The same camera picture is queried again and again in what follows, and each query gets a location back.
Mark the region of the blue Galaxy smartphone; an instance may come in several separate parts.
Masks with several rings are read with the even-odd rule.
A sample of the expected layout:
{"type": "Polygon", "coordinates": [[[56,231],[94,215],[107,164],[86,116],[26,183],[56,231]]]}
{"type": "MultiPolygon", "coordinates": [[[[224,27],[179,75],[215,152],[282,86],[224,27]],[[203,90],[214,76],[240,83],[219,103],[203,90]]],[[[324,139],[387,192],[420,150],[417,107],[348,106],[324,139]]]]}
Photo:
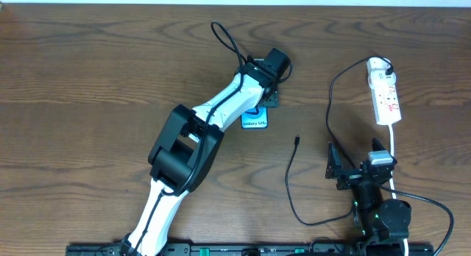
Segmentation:
{"type": "Polygon", "coordinates": [[[265,107],[255,107],[241,115],[243,129],[265,129],[268,125],[268,110],[265,107]]]}

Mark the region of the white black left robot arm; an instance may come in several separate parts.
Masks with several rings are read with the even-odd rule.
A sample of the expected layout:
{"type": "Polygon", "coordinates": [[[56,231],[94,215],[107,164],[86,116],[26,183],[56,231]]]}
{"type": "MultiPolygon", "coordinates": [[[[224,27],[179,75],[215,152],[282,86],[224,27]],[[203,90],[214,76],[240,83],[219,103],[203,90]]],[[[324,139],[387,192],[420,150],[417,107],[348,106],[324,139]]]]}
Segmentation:
{"type": "Polygon", "coordinates": [[[254,108],[276,80],[247,63],[211,100],[193,109],[180,104],[171,111],[149,153],[149,198],[137,227],[121,242],[122,255],[157,255],[162,250],[182,200],[213,165],[225,130],[254,108]]]}

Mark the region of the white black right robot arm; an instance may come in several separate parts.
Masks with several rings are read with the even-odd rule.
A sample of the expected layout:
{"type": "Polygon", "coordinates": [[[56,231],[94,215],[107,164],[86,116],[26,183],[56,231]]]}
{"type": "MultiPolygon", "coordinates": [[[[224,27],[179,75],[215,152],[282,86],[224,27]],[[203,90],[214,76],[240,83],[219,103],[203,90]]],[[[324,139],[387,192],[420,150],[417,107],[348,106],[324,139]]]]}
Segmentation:
{"type": "Polygon", "coordinates": [[[328,144],[325,177],[335,179],[339,191],[353,192],[355,224],[364,233],[364,239],[355,245],[360,255],[410,254],[411,206],[399,199],[384,199],[380,189],[392,178],[396,164],[376,138],[367,159],[353,169],[345,169],[334,143],[328,144]]]}

